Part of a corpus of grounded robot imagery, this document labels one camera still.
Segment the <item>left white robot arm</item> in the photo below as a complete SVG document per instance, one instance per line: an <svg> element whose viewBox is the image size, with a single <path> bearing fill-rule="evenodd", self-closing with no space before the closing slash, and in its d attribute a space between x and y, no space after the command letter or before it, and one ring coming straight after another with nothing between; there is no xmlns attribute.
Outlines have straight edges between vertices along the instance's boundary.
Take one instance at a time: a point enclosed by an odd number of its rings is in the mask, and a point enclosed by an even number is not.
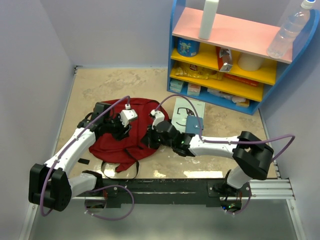
<svg viewBox="0 0 320 240"><path fill-rule="evenodd" d="M28 200L50 211L63 211L70 200L82 193L99 196L104 190L102 175L85 170L70 178L70 172L81 156L104 134L117 140L129 135L131 122L138 115L130 104L119 113L116 104L97 102L92 112L81 120L67 143L44 164L34 164L29 172Z"/></svg>

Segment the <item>blue wallet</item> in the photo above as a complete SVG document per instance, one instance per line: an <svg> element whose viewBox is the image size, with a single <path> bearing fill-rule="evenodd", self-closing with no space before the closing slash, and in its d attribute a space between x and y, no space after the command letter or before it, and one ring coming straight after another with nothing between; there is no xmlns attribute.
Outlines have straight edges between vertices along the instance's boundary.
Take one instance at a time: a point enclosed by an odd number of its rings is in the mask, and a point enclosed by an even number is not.
<svg viewBox="0 0 320 240"><path fill-rule="evenodd" d="M185 132L187 134L199 134L200 128L204 130L203 118L199 117L199 120L196 116L188 115L186 118Z"/></svg>

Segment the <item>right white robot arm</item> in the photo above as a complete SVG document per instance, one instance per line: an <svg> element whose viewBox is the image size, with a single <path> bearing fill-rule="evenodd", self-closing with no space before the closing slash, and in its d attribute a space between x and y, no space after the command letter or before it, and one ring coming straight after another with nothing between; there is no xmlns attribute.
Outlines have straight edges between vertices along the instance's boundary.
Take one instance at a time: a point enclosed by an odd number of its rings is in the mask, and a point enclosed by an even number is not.
<svg viewBox="0 0 320 240"><path fill-rule="evenodd" d="M268 176L274 150L254 134L242 131L233 137L204 137L178 131L164 120L156 126L148 126L141 142L151 149L170 147L182 157L215 156L233 159L237 167L227 172L224 180L214 185L215 192L235 196L250 180L265 180Z"/></svg>

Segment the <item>red backpack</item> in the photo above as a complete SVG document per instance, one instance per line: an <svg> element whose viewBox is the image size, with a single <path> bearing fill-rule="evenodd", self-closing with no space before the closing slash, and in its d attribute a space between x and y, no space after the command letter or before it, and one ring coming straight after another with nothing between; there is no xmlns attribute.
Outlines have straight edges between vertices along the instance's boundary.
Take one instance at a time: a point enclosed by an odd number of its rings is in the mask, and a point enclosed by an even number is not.
<svg viewBox="0 0 320 240"><path fill-rule="evenodd" d="M106 114L105 123L111 119L119 118L121 110L124 109L125 101L113 107ZM139 169L139 160L153 155L157 149L148 148L141 139L147 132L147 127L152 125L153 120L150 112L159 105L159 102L147 98L132 98L130 106L138 115L137 120L131 123L129 137L123 140L115 140L110 133L102 131L96 142L89 147L89 152L104 163L117 164L117 173L127 170L132 165Z"/></svg>

